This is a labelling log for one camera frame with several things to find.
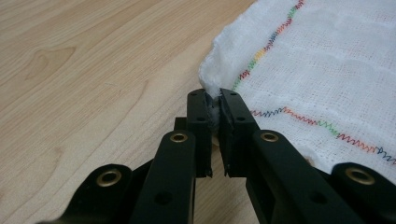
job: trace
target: screw hole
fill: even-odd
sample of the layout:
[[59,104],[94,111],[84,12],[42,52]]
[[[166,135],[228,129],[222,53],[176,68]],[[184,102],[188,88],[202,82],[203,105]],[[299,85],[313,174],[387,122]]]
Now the screw hole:
[[174,133],[174,134],[172,134],[172,136],[171,136],[171,140],[172,140],[173,142],[176,142],[176,143],[184,142],[184,141],[186,141],[188,138],[189,138],[189,137],[187,137],[187,135],[184,134],[184,133]]
[[172,194],[167,192],[167,191],[162,191],[159,192],[156,196],[155,196],[155,203],[158,203],[160,205],[166,205],[169,204],[170,202],[172,202],[173,198],[172,198]]
[[117,169],[112,169],[101,173],[96,179],[96,184],[105,188],[117,184],[120,180],[121,172]]
[[346,176],[351,180],[358,182],[363,185],[373,185],[375,183],[375,179],[372,175],[369,175],[367,172],[362,169],[349,167],[346,169]]
[[262,140],[267,142],[276,142],[277,140],[279,140],[279,137],[274,133],[262,133],[260,137],[262,138]]
[[309,199],[313,202],[313,203],[319,203],[319,204],[325,204],[327,203],[327,199],[326,197],[317,191],[312,191],[309,193]]

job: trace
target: muslin fabric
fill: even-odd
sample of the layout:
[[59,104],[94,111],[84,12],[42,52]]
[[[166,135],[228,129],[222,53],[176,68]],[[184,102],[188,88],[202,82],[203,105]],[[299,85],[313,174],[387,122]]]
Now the muslin fabric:
[[320,170],[352,161],[396,183],[396,2],[259,0],[214,39],[199,78],[214,98],[239,92]]

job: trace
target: multicolored thread stitch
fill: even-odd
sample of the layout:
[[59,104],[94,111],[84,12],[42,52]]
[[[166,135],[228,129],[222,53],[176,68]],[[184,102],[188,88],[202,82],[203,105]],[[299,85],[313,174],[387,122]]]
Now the multicolored thread stitch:
[[279,27],[277,27],[276,31],[271,34],[271,37],[268,40],[267,45],[256,52],[254,58],[249,62],[247,69],[238,76],[235,83],[233,84],[233,88],[232,88],[233,91],[236,90],[242,79],[250,76],[250,71],[253,70],[254,66],[259,61],[259,59],[262,58],[265,55],[265,53],[274,45],[274,41],[282,33],[282,31],[285,30],[285,28],[288,27],[293,22],[293,17],[295,12],[297,11],[297,9],[302,7],[303,4],[304,4],[304,0],[299,0],[298,4],[291,8],[291,10],[288,13],[288,18],[286,19],[286,21],[283,22]]
[[372,153],[376,153],[379,156],[382,156],[382,159],[384,159],[385,161],[389,161],[392,162],[392,165],[396,165],[396,159],[393,158],[392,156],[390,156],[388,154],[387,151],[384,150],[384,148],[382,147],[372,147],[369,146],[367,144],[365,144],[364,142],[362,142],[361,140],[357,140],[352,138],[350,135],[347,135],[346,133],[340,133],[338,132],[331,123],[324,121],[324,120],[314,120],[314,119],[309,119],[306,118],[305,116],[301,116],[296,114],[295,112],[293,112],[291,109],[287,108],[286,106],[283,108],[279,108],[277,110],[274,111],[266,111],[266,112],[262,112],[262,111],[257,111],[257,110],[251,110],[250,113],[253,116],[256,117],[265,117],[265,118],[270,118],[271,116],[280,114],[280,113],[285,113],[285,114],[289,114],[291,115],[293,118],[296,118],[302,122],[305,122],[307,124],[310,125],[318,125],[320,127],[324,127],[327,130],[329,130],[329,132],[335,136],[336,139],[340,139],[342,141],[345,141],[347,143],[349,143],[352,146],[355,147],[359,147],[362,150],[365,150],[366,152],[372,152]]

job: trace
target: wood grain surface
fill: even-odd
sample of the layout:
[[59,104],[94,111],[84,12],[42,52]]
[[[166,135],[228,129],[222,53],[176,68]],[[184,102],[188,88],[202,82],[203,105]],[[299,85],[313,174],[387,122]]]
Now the wood grain surface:
[[[62,214],[87,175],[153,158],[212,39],[253,0],[0,1],[0,222]],[[197,181],[195,223],[257,223],[244,179]]]

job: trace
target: white towel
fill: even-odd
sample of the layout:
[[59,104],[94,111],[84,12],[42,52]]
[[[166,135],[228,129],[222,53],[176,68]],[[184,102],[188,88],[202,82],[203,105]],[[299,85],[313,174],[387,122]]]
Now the white towel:
[[396,183],[395,1],[259,0],[199,75],[212,97],[238,91],[320,170],[352,161]]

